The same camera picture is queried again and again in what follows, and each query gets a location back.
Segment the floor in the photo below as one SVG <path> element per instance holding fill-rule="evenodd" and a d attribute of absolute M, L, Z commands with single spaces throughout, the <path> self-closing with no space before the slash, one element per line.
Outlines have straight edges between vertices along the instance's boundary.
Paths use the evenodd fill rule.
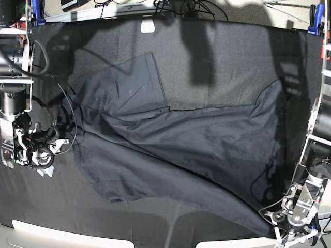
<path fill-rule="evenodd" d="M 135 3 L 141 0 L 117 0 L 118 3 Z M 233 22 L 244 22 L 252 24 L 260 24 L 266 26 L 274 26 L 278 28 L 298 28 L 307 29 L 309 24 L 291 17 L 278 10 L 271 9 L 263 4 L 263 0 L 212 0 L 219 7 L 221 7 L 228 15 L 229 20 Z M 279 2 L 276 7 L 289 11 L 304 20 L 309 21 L 309 6 L 311 4 L 317 5 L 323 0 L 287 0 Z M 94 0 L 90 0 L 87 4 L 75 9 L 82 10 L 88 8 L 94 8 Z M 220 10 L 214 7 L 212 4 L 206 3 L 206 5 L 215 14 L 217 20 L 225 20 L 224 15 Z M 49 15 L 58 15 L 63 13 L 61 9 L 61 0 L 46 0 L 46 12 Z M 202 18 L 210 18 L 210 15 L 203 14 Z"/>

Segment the black backdrop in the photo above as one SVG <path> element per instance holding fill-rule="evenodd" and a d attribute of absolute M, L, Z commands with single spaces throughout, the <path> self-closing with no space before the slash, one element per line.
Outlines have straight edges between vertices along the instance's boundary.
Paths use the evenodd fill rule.
<path fill-rule="evenodd" d="M 46 45 L 51 72 L 73 90 L 109 65 L 152 52 L 173 110 L 252 104 L 264 88 L 281 78 L 288 98 L 285 168 L 290 177 L 319 93 L 322 39 L 271 27 L 205 20 L 155 20 L 152 34 L 142 34 L 140 25 L 139 19 L 51 24 L 35 28 L 31 38 Z M 35 63 L 42 64 L 39 57 Z M 50 77 L 35 82 L 34 94 L 55 113 L 63 99 Z M 49 125 L 43 110 L 33 107 L 33 122 Z M 272 180 L 270 187 L 277 188 Z M 0 187 L 0 223 L 8 226 L 19 220 L 153 248 L 255 237 L 219 216 L 168 199 L 109 204 L 80 174 L 72 152 L 57 157 L 51 179 L 27 168 L 3 167 Z"/>

